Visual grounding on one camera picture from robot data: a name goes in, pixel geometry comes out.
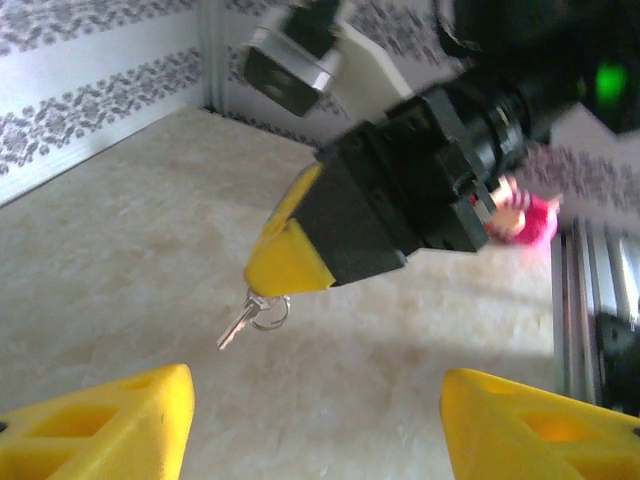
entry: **key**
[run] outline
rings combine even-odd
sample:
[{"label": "key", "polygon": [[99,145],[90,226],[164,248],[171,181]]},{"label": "key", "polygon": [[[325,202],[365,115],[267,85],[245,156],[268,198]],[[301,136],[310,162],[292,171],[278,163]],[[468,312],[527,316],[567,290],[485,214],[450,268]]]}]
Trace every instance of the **key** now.
[{"label": "key", "polygon": [[[286,313],[278,320],[273,322],[270,327],[263,327],[254,322],[254,319],[260,314],[260,312],[272,309],[280,300],[285,301]],[[218,350],[224,350],[233,340],[233,338],[247,326],[247,323],[251,323],[258,330],[273,330],[281,326],[289,315],[289,299],[286,297],[261,297],[256,295],[251,290],[247,291],[247,298],[242,306],[242,312],[240,315],[231,322],[231,325],[227,327],[222,336],[216,342]]]}]

